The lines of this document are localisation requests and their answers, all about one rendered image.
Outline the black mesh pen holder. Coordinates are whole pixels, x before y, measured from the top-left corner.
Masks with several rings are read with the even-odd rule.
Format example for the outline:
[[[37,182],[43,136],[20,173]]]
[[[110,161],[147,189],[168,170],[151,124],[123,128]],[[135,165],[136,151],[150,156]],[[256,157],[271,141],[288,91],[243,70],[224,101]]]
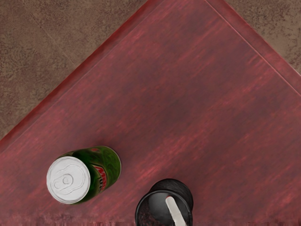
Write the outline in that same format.
[[[167,178],[155,183],[139,201],[135,211],[136,226],[176,226],[166,204],[172,197],[185,221],[193,226],[193,197],[189,188],[179,180]]]

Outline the green soda can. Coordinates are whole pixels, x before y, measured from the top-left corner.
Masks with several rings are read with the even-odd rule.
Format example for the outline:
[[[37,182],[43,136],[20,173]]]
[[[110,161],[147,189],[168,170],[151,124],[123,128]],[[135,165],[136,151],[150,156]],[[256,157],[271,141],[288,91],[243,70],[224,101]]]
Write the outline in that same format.
[[[87,202],[120,177],[119,155],[107,146],[94,146],[60,155],[47,172],[47,188],[63,204]]]

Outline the white pen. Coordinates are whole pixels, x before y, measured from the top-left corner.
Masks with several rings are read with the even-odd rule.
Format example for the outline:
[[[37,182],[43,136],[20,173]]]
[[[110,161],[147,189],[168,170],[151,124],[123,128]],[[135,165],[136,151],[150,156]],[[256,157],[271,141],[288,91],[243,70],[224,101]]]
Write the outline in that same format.
[[[175,226],[187,226],[181,214],[181,211],[175,202],[175,199],[172,196],[168,196],[165,199],[165,202],[171,214],[171,217],[174,221]]]

